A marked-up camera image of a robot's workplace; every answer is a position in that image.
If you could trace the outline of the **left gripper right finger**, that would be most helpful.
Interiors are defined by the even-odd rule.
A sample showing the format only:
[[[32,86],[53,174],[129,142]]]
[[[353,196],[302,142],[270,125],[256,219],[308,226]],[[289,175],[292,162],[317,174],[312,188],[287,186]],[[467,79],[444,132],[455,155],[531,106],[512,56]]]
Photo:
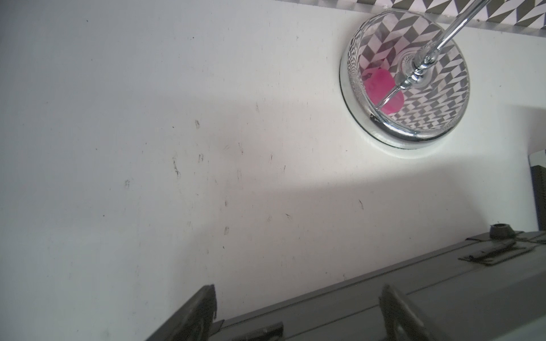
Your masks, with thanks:
[[[385,284],[379,297],[386,340],[451,340],[440,327],[396,287]]]

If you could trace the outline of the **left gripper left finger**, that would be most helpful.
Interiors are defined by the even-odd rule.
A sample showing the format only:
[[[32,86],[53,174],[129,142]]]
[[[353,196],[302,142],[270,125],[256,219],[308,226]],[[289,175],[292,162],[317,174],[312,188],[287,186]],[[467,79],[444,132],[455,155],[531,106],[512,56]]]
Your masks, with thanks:
[[[217,309],[215,286],[205,285],[146,340],[208,340]]]

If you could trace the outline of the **black poker case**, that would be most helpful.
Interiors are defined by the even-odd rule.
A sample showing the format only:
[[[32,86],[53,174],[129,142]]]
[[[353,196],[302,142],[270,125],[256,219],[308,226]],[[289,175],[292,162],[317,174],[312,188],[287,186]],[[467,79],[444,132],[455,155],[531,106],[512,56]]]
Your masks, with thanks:
[[[545,150],[529,156],[537,225],[540,231],[545,231]]]
[[[451,340],[545,339],[545,233],[490,232],[213,326],[213,340],[386,340],[379,297],[402,291]]]

